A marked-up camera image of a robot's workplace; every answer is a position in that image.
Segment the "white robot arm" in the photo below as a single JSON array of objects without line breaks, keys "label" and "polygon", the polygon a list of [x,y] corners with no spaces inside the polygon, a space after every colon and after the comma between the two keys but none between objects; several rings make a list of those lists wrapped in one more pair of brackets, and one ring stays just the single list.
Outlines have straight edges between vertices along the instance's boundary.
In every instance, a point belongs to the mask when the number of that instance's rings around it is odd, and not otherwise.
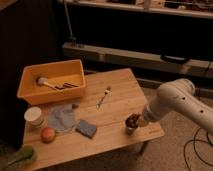
[{"label": "white robot arm", "polygon": [[161,84],[156,96],[145,105],[143,118],[157,122],[174,110],[189,118],[213,135],[213,108],[194,97],[195,86],[188,79],[177,79]]}]

